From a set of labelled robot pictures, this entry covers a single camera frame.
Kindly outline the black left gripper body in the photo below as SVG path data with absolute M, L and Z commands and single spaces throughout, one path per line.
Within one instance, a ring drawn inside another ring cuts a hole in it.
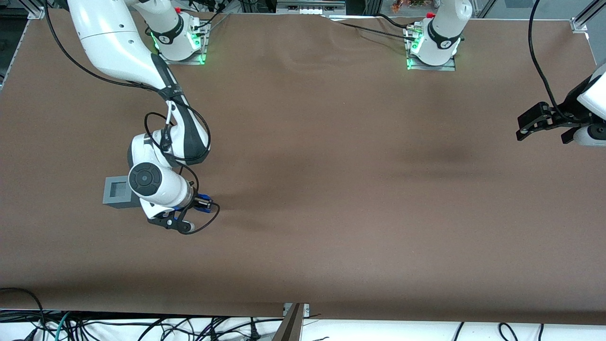
M 561 134 L 563 144 L 591 144 L 591 113 L 578 101 L 552 103 L 550 114 L 548 129 L 565 129 Z

